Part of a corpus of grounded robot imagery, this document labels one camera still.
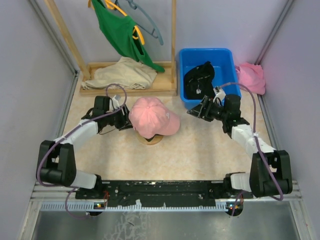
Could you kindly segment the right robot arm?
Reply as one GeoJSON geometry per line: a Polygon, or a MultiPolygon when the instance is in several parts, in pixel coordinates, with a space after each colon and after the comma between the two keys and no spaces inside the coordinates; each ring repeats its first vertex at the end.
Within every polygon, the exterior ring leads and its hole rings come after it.
{"type": "Polygon", "coordinates": [[[223,132],[238,143],[251,159],[248,173],[232,173],[230,181],[223,185],[227,197],[235,198],[244,191],[257,198],[272,197],[281,201],[293,190],[289,153],[263,141],[254,127],[241,116],[240,106],[241,98],[236,94],[226,95],[223,101],[205,96],[187,113],[207,122],[220,121],[223,132]]]}

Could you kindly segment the blue plastic bin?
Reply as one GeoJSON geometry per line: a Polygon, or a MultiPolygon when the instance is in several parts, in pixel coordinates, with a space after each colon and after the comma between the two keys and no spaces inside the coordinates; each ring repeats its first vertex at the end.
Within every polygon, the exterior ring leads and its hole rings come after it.
{"type": "Polygon", "coordinates": [[[186,109],[192,109],[203,98],[204,86],[187,84],[186,75],[192,69],[209,62],[213,72],[211,84],[213,87],[238,81],[232,52],[227,48],[184,48],[179,52],[180,99],[186,109]]]}

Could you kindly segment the wooden hat stand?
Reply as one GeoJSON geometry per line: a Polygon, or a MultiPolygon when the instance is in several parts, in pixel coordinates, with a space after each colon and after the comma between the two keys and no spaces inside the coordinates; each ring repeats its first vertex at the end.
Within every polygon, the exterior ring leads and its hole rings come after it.
{"type": "Polygon", "coordinates": [[[137,139],[139,140],[140,143],[147,145],[147,146],[152,146],[158,144],[160,141],[155,141],[155,142],[147,142],[144,137],[142,137],[139,133],[136,134],[137,139]]]}

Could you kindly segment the dark green cap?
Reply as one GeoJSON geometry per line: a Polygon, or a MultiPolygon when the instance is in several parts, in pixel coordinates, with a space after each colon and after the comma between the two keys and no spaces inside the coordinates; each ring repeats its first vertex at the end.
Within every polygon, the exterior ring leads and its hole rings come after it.
{"type": "Polygon", "coordinates": [[[161,134],[155,134],[154,136],[152,136],[151,138],[146,138],[144,137],[144,139],[148,142],[156,142],[156,141],[161,141],[163,139],[163,135],[161,134]]]}

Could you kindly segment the pink cap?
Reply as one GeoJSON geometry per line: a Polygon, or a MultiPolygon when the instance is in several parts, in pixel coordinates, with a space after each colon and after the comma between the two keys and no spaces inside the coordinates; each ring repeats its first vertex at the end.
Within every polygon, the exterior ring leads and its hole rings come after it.
{"type": "Polygon", "coordinates": [[[143,138],[172,136],[180,129],[180,117],[157,97],[140,97],[133,104],[129,120],[143,138]]]}

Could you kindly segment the black cap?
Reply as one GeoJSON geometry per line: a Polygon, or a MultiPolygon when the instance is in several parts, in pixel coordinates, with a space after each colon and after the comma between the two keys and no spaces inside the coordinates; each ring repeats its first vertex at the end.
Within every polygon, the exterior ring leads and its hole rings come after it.
{"type": "Polygon", "coordinates": [[[183,77],[185,97],[188,100],[202,100],[204,96],[214,97],[212,81],[215,70],[210,61],[198,65],[183,77]]]}

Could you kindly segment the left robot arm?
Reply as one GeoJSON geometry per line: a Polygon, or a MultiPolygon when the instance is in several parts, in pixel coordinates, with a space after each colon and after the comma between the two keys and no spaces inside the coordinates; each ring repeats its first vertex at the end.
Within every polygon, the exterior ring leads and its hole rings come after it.
{"type": "Polygon", "coordinates": [[[101,177],[78,170],[75,153],[107,126],[113,126],[119,131],[132,127],[129,109],[125,103],[119,103],[120,98],[119,95],[97,96],[93,107],[75,128],[61,137],[44,140],[40,144],[36,179],[42,186],[82,188],[95,199],[103,195],[101,177]]]}

